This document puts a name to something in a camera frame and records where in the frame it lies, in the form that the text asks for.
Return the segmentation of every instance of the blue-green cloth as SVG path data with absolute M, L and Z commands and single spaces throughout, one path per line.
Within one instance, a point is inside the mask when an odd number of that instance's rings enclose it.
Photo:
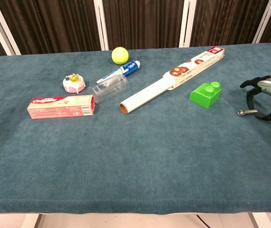
M 247 109 L 248 79 L 271 75 L 271 44 L 223 46 L 225 57 L 129 114 L 119 103 L 209 47 L 130 50 L 141 67 L 129 89 L 94 116 L 32 120 L 34 97 L 69 95 L 118 68 L 110 51 L 0 57 L 0 213 L 271 212 L 271 122 Z M 210 109 L 189 101 L 202 83 L 222 94 Z M 271 111 L 271 97 L 255 97 Z

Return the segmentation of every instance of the cardboard tube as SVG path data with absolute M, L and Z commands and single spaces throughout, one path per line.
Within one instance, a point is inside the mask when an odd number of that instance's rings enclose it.
M 173 85 L 174 80 L 170 78 L 161 78 L 145 89 L 142 89 L 141 91 L 122 101 L 120 103 L 120 109 L 124 114 L 130 113 L 159 94 L 163 93 Z

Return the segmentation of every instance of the green lego brick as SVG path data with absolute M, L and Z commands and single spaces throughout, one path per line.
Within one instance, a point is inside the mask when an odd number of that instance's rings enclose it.
M 191 92 L 189 100 L 204 108 L 210 108 L 219 100 L 220 95 L 221 85 L 219 82 L 203 83 Z

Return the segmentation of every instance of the blue toothpaste tube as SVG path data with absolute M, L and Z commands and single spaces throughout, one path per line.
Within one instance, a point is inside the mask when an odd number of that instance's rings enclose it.
M 135 72 L 138 68 L 140 68 L 140 62 L 139 61 L 131 61 L 124 66 L 121 66 L 119 69 L 109 73 L 108 75 L 102 77 L 101 79 L 97 80 L 97 83 L 101 83 L 107 79 L 110 79 L 111 77 L 115 75 L 123 74 L 125 77 L 130 75 L 131 73 Z

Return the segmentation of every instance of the toothpaste box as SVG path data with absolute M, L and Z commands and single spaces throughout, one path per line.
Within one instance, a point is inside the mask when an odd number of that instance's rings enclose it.
M 172 78 L 174 80 L 174 86 L 168 90 L 177 88 L 187 80 L 218 62 L 224 55 L 224 48 L 214 46 L 166 72 L 163 77 Z
M 27 111 L 32 119 L 93 115 L 92 95 L 33 98 Z

